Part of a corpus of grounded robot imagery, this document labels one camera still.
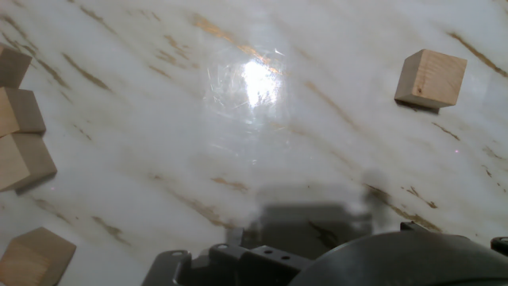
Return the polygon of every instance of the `light wood cube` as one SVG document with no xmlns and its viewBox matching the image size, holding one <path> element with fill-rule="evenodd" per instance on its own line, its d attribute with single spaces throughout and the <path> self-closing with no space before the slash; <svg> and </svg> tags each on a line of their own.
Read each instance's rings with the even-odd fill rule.
<svg viewBox="0 0 508 286">
<path fill-rule="evenodd" d="M 53 286 L 62 277 L 76 246 L 44 227 L 10 241 L 0 260 L 6 286 Z"/>
<path fill-rule="evenodd" d="M 10 133 L 42 133 L 45 130 L 33 92 L 0 88 L 0 137 Z"/>
<path fill-rule="evenodd" d="M 423 49 L 404 62 L 395 99 L 430 108 L 453 106 L 468 62 Z"/>
<path fill-rule="evenodd" d="M 0 138 L 0 191 L 24 187 L 55 173 L 40 135 L 18 133 Z"/>
<path fill-rule="evenodd" d="M 31 56 L 0 44 L 0 87 L 18 88 L 31 61 Z"/>
</svg>

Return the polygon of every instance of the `white marble tabletop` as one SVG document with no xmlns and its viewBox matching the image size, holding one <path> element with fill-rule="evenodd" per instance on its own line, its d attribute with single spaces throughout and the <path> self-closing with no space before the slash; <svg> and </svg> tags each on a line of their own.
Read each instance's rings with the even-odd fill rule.
<svg viewBox="0 0 508 286">
<path fill-rule="evenodd" d="M 320 204 L 488 245 L 508 234 L 507 27 L 505 0 L 0 0 L 59 169 L 0 194 L 0 251 L 45 226 L 78 246 L 61 286 L 139 285 L 164 250 Z M 439 114 L 393 100 L 422 48 L 468 60 Z"/>
</svg>

